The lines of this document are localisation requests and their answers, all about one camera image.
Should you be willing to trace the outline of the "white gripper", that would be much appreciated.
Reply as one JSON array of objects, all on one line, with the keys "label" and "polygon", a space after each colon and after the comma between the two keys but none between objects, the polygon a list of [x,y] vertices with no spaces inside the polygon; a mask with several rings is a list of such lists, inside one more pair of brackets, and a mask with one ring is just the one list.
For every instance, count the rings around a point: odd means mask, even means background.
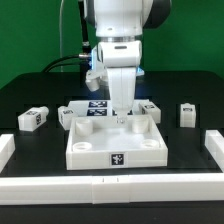
[{"label": "white gripper", "polygon": [[126,123],[126,116],[133,107],[141,56],[140,41],[98,43],[98,58],[106,69],[112,109],[121,125]]}]

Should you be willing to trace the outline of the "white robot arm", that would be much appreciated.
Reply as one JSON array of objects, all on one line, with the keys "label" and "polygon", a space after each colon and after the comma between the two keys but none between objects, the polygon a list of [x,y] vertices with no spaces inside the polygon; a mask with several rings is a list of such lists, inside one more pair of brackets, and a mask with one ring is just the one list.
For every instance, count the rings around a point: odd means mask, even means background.
[{"label": "white robot arm", "polygon": [[84,3],[84,19],[95,26],[98,38],[91,51],[86,84],[96,91],[102,81],[108,83],[112,109],[122,123],[134,103],[143,30],[157,28],[166,20],[172,0],[80,1]]}]

